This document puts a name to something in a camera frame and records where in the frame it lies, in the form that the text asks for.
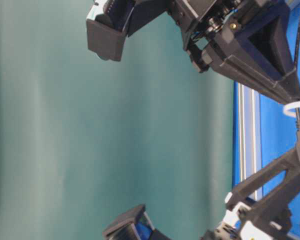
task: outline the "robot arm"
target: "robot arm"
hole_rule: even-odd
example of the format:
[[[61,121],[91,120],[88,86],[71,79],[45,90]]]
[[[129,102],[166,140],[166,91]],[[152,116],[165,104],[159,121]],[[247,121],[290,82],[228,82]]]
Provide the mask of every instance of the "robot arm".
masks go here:
[[[281,104],[300,100],[286,38],[290,9],[280,0],[96,0],[86,19],[88,48],[120,61],[126,37],[164,12],[200,73],[212,68]],[[204,49],[196,45],[202,38]]]
[[[96,0],[86,17],[88,49],[120,61],[126,37],[166,10],[164,0]]]

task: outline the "white cable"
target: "white cable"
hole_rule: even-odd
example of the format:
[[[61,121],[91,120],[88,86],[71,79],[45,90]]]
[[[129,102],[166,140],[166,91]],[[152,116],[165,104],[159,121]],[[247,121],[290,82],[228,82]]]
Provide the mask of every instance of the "white cable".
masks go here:
[[[284,105],[283,107],[283,113],[289,117],[296,118],[296,112],[290,111],[292,109],[300,108],[300,101],[295,101],[292,103],[289,103],[287,105]]]

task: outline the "green cloth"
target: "green cloth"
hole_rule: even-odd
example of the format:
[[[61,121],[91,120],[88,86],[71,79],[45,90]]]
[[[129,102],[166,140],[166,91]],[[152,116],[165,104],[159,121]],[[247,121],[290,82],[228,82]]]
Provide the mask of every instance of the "green cloth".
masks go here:
[[[91,4],[0,1],[0,240],[102,239],[140,203],[197,240],[232,186],[233,82],[196,72],[167,14],[98,59]]]

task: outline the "white plastic part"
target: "white plastic part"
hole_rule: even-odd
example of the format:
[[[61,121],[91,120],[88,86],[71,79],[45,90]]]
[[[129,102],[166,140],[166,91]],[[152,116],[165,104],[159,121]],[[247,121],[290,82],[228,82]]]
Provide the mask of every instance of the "white plastic part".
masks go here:
[[[244,224],[240,232],[240,237],[242,240],[273,240],[273,237],[255,227],[251,221],[247,221]]]
[[[225,199],[224,199],[224,203],[228,203],[230,198],[232,197],[232,192],[228,192],[228,194],[226,195]]]
[[[290,110],[294,110],[296,108],[300,108],[300,101],[295,101],[295,102],[285,105],[283,107],[283,113],[289,117],[296,118],[296,112],[290,111]]]
[[[95,21],[98,15],[104,14],[104,6],[108,0],[96,0],[95,4],[91,7],[86,19]]]
[[[236,226],[236,223],[240,220],[239,219],[239,209],[241,207],[243,207],[247,211],[250,211],[250,209],[251,209],[251,207],[249,207],[248,205],[246,205],[240,201],[240,202],[238,202],[237,205],[235,205],[235,207],[232,211],[229,211],[229,210],[225,211],[225,216],[222,221],[234,228]]]

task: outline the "black cable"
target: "black cable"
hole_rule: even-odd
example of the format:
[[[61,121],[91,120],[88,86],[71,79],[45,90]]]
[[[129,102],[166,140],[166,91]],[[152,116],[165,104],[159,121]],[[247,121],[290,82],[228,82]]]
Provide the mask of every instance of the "black cable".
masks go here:
[[[296,32],[296,41],[295,41],[295,49],[294,49],[294,67],[298,71],[298,63],[299,63],[299,52],[300,52],[300,17],[298,29]],[[295,109],[296,115],[296,126],[298,130],[300,130],[300,108]]]
[[[295,49],[294,49],[294,66],[296,67],[296,69],[298,69],[299,48],[300,48],[300,17],[299,17],[298,29],[296,32],[296,42],[295,42]]]

